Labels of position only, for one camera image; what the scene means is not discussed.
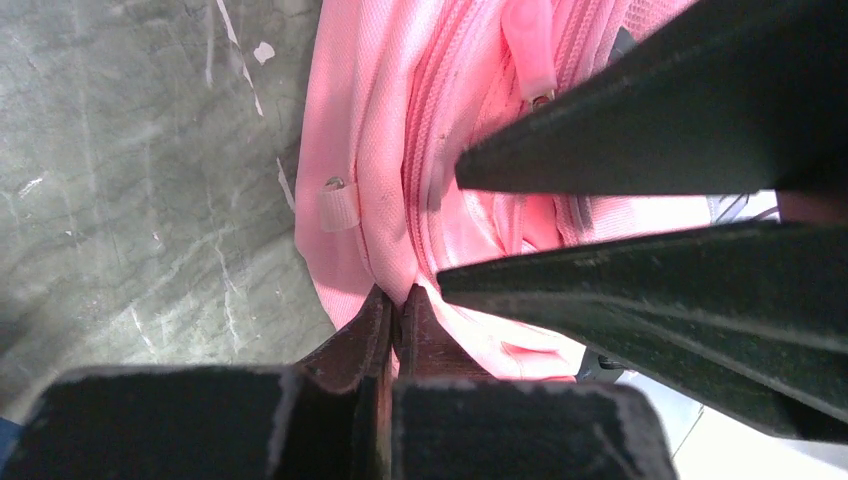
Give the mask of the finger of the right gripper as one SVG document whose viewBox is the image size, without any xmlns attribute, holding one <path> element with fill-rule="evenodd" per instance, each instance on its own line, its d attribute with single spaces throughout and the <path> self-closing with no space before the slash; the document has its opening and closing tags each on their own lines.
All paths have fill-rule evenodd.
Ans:
<svg viewBox="0 0 848 480">
<path fill-rule="evenodd" d="M 463 189 L 847 191 L 847 5 L 699 1 L 464 152 Z"/>
<path fill-rule="evenodd" d="M 847 231 L 750 221 L 442 271 L 454 305 L 560 332 L 761 432 L 847 439 Z"/>
</svg>

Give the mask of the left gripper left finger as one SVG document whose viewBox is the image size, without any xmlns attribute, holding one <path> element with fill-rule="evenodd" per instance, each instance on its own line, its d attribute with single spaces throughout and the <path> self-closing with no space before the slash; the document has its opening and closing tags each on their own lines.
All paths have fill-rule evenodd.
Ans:
<svg viewBox="0 0 848 480">
<path fill-rule="evenodd" d="M 2 477 L 380 477 L 393 313 L 373 288 L 341 330 L 288 365 L 69 371 L 37 399 Z"/>
</svg>

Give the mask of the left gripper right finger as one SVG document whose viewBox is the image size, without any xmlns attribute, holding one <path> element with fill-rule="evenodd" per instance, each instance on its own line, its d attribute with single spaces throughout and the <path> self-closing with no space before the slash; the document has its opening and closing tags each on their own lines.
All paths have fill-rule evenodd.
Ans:
<svg viewBox="0 0 848 480">
<path fill-rule="evenodd" d="M 654 408 L 611 383 L 487 375 L 414 286 L 398 319 L 395 479 L 673 479 Z"/>
</svg>

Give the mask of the pink backpack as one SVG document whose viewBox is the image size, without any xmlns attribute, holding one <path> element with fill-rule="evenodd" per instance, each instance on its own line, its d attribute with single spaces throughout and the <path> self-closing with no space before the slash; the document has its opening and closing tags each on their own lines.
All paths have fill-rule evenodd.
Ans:
<svg viewBox="0 0 848 480">
<path fill-rule="evenodd" d="M 498 378 L 570 381 L 585 349 L 559 333 L 447 304 L 436 274 L 488 259 L 704 226 L 702 196 L 461 190 L 460 153 L 602 70 L 620 31 L 643 39 L 682 1 L 327 1 L 309 77 L 295 242 L 346 325 L 373 287 L 414 285 Z"/>
</svg>

